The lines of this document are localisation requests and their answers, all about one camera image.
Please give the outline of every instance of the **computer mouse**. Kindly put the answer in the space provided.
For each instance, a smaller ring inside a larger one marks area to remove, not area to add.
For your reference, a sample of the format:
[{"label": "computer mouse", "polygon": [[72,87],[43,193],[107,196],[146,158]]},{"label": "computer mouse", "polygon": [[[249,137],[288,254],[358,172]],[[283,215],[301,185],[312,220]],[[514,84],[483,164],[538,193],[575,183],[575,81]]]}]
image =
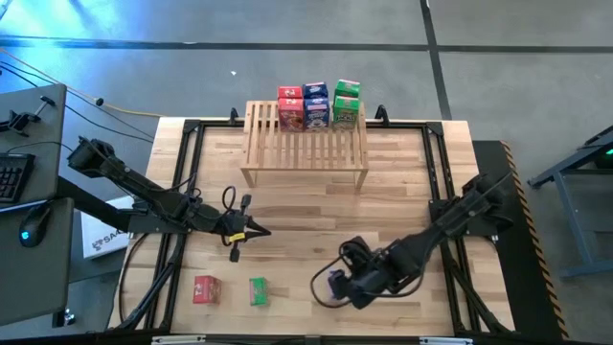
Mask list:
[{"label": "computer mouse", "polygon": [[25,247],[35,247],[45,238],[47,233],[47,223],[51,215],[51,205],[45,202],[35,206],[28,211],[21,225],[19,226],[19,240]]}]

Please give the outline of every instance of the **green box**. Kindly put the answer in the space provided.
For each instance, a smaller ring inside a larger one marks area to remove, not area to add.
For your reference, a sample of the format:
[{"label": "green box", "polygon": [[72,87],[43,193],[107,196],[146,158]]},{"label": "green box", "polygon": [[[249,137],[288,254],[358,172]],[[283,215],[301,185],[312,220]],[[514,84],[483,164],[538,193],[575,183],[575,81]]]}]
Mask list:
[{"label": "green box", "polygon": [[334,129],[354,129],[359,116],[360,100],[351,97],[336,96],[334,98]]},{"label": "green box", "polygon": [[266,306],[268,304],[268,291],[265,278],[258,277],[249,279],[249,300],[252,306]]},{"label": "green box", "polygon": [[334,97],[336,96],[359,98],[360,83],[351,80],[338,80],[334,89]]}]

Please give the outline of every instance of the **desk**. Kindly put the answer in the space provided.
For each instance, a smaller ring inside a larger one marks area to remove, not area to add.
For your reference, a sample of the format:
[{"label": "desk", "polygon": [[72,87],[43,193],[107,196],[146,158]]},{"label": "desk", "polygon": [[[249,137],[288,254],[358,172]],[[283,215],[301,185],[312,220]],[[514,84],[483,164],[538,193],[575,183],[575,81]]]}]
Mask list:
[{"label": "desk", "polygon": [[[185,119],[163,118],[153,144],[147,177],[169,187]],[[443,122],[456,194],[478,173],[467,122]],[[228,262],[219,236],[192,233],[183,260],[172,322],[173,333],[192,334],[453,334],[437,249],[421,289],[401,299],[378,299],[365,310],[328,310],[317,305],[308,288],[311,276],[337,256],[338,245],[355,235],[371,247],[384,246],[429,223],[431,198],[421,136],[407,129],[369,129],[370,171],[360,195],[345,174],[295,172],[263,174],[250,190],[240,172],[242,128],[207,128],[196,186],[205,202],[221,209],[221,192],[235,185],[239,196],[253,195],[257,222],[273,231],[241,249],[240,262]],[[187,178],[186,168],[183,178]],[[128,314],[151,284],[160,236],[149,236],[130,263],[122,291]],[[500,321],[513,328],[498,257],[491,243],[466,238],[476,290]],[[193,277],[211,274],[222,283],[218,306],[194,305]],[[270,305],[249,305],[250,277],[263,276]],[[324,280],[317,283],[327,295]],[[163,313],[166,291],[158,305]],[[467,324],[464,298],[460,298]],[[109,327],[119,324],[117,295]]]},{"label": "desk", "polygon": [[[14,132],[0,133],[0,152],[20,146],[39,142],[61,142],[64,125],[64,104],[66,101],[66,85],[54,84],[27,90],[0,94],[0,118],[9,119],[9,110],[16,113],[24,111],[34,113],[42,104],[40,96],[47,96],[56,106],[47,105],[40,113],[40,122],[29,123],[25,132],[29,137],[22,137]],[[31,153],[36,156],[34,169],[26,184],[18,204],[46,200],[56,194],[57,171],[59,168],[59,151],[57,144],[32,145],[15,149],[12,153]],[[15,204],[0,203],[0,210]]]},{"label": "desk", "polygon": [[70,198],[53,201],[47,235],[34,248],[19,242],[19,223],[28,209],[0,213],[0,325],[63,311],[74,207]]}]

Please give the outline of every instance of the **red cereal box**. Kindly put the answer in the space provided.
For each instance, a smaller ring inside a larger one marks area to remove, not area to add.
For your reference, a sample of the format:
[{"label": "red cereal box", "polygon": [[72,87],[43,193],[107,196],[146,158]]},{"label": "red cereal box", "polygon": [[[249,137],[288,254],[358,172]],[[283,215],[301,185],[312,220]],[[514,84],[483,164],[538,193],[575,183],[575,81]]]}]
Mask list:
[{"label": "red cereal box", "polygon": [[217,304],[221,294],[221,281],[213,276],[196,276],[193,281],[193,302]]},{"label": "red cereal box", "polygon": [[302,99],[303,87],[302,86],[279,86],[277,88],[277,99],[289,98],[289,99]]},{"label": "red cereal box", "polygon": [[279,99],[279,129],[299,132],[305,129],[303,100]]}]

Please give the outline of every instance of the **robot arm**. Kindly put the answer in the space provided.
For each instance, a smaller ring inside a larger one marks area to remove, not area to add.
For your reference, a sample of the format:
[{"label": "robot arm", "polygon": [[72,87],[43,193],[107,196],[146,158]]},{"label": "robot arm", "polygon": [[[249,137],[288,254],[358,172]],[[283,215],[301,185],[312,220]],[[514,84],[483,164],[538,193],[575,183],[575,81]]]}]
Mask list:
[{"label": "robot arm", "polygon": [[[408,292],[400,292],[422,278],[435,247],[462,236],[471,219],[499,209],[502,195],[495,189],[504,179],[493,184],[485,176],[474,177],[463,187],[464,195],[451,199],[442,214],[425,230],[395,240],[385,248],[371,250],[361,237],[342,243],[336,262],[343,260],[351,275],[343,269],[331,273],[328,282],[334,298],[347,297],[348,302],[362,309],[377,297],[402,297],[413,293],[419,284]],[[330,266],[313,277],[311,287],[314,279]]]},{"label": "robot arm", "polygon": [[92,178],[106,177],[141,201],[143,212],[130,217],[130,232],[135,233],[187,233],[188,229],[228,237],[233,243],[230,260],[238,261],[238,244],[259,236],[268,236],[270,231],[259,226],[246,214],[251,196],[244,195],[240,209],[225,212],[202,202],[198,195],[178,192],[178,188],[193,182],[193,176],[179,186],[164,189],[148,178],[133,171],[115,155],[113,147],[101,140],[79,138],[79,146],[68,157],[68,166]]}]

